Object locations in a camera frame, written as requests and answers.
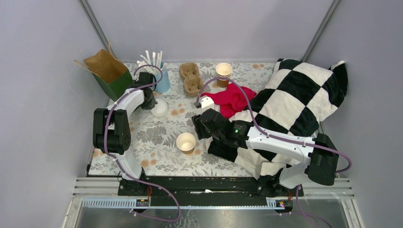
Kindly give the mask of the brown paper coffee cup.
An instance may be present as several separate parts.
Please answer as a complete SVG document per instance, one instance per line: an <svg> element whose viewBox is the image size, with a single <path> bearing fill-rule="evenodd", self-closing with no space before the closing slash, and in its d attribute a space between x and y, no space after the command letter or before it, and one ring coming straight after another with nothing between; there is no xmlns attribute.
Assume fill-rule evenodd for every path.
<svg viewBox="0 0 403 228"><path fill-rule="evenodd" d="M176 146L183 154L191 154L194 151L196 139L191 133L182 133L176 139Z"/></svg>

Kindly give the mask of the white plastic cup lid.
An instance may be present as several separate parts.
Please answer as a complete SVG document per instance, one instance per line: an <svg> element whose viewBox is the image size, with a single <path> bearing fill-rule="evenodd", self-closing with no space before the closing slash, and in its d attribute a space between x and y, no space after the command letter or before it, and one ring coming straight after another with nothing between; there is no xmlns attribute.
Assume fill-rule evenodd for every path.
<svg viewBox="0 0 403 228"><path fill-rule="evenodd" d="M151 109L151 114L154 117L164 117L168 113L168 104L162 99L156 99L157 104Z"/></svg>

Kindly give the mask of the brown cardboard cup carrier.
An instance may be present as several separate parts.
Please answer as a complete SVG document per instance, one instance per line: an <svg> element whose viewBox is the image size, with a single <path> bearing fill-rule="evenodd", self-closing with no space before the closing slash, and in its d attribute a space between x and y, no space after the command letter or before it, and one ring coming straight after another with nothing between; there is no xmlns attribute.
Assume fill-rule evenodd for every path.
<svg viewBox="0 0 403 228"><path fill-rule="evenodd" d="M195 97L204 86L200 76L198 65L193 62L183 63L179 67L179 73L183 79L183 86L187 96Z"/></svg>

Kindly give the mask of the stack of brown paper cups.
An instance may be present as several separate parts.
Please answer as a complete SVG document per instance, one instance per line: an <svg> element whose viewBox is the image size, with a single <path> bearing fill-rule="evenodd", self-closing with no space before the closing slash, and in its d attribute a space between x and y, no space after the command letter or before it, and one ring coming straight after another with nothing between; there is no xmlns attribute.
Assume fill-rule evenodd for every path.
<svg viewBox="0 0 403 228"><path fill-rule="evenodd" d="M229 63L219 63L215 67L216 76L230 78L233 72L233 68ZM217 85L221 88L225 88L228 86L229 81L226 79L217 79Z"/></svg>

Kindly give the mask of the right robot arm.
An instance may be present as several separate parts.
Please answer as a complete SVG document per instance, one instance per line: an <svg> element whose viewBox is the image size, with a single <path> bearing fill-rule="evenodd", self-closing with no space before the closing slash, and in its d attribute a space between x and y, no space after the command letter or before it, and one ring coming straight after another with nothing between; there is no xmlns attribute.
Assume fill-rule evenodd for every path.
<svg viewBox="0 0 403 228"><path fill-rule="evenodd" d="M332 186L335 182L338 154L329 137L297 137L259 128L242 120L229 121L219 112L208 109L192 117L198 139L213 137L231 148L257 149L285 155L298 161L284 168L272 183L273 191L286 195L296 186L314 182Z"/></svg>

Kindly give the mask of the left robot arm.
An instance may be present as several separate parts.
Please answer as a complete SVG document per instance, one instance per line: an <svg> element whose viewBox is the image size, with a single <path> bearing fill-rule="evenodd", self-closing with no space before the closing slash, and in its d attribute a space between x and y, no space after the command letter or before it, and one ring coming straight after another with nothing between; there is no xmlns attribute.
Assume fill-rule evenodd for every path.
<svg viewBox="0 0 403 228"><path fill-rule="evenodd" d="M147 183L140 178L143 173L141 165L127 151L131 145L129 116L138 108L151 110L158 104L150 86L154 82L154 75L141 72L139 79L116 102L94 111L93 146L112 157L122 177L131 180L129 189L135 195L144 194Z"/></svg>

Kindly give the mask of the light blue straw cup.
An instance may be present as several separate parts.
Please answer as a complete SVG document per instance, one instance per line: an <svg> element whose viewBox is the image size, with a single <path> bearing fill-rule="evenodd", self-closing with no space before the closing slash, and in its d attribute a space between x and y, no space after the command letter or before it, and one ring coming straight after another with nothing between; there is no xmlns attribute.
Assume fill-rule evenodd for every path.
<svg viewBox="0 0 403 228"><path fill-rule="evenodd" d="M168 76L168 71L166 68L166 64L162 61L161 62L161 70L163 73L162 80L156 85L155 92L157 93L165 93L170 89L170 81Z"/></svg>

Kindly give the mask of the green brown paper bag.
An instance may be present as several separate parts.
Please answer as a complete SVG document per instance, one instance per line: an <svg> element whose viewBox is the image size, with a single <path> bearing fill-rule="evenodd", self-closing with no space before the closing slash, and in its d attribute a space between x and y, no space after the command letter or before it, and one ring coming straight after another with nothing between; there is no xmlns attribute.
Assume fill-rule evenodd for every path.
<svg viewBox="0 0 403 228"><path fill-rule="evenodd" d="M105 94L117 101L133 84L129 69L112 53L111 42L108 50L101 49L95 55L84 59L81 63L74 60L80 68L90 72Z"/></svg>

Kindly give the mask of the red cloth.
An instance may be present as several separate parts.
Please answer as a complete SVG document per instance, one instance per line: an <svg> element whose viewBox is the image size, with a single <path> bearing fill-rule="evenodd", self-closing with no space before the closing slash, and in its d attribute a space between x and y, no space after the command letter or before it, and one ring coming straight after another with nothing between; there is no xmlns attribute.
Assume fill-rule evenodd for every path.
<svg viewBox="0 0 403 228"><path fill-rule="evenodd" d="M246 98L234 84L228 84L225 91L215 94L202 93L201 97L203 96L210 97L216 105L219 105L220 113L227 119L230 119L247 106Z"/></svg>

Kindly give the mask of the black white checkered blanket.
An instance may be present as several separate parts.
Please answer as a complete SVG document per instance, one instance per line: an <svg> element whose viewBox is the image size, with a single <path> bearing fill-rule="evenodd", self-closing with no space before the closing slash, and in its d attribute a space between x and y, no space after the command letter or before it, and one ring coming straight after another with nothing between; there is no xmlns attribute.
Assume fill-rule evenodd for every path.
<svg viewBox="0 0 403 228"><path fill-rule="evenodd" d="M324 69L293 59L279 59L261 91L239 88L247 106L229 120L257 122L262 128L293 136L312 136L320 122L340 107L347 88L344 61Z"/></svg>

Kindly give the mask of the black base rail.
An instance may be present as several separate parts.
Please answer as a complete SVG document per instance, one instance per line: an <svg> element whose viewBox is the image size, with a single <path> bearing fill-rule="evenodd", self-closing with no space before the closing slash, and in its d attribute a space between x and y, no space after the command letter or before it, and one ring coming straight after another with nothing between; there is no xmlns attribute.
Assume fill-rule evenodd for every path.
<svg viewBox="0 0 403 228"><path fill-rule="evenodd" d="M302 188L287 189L275 179L253 177L141 176L140 181L121 179L119 196L150 199L151 206L266 206L267 198L304 195Z"/></svg>

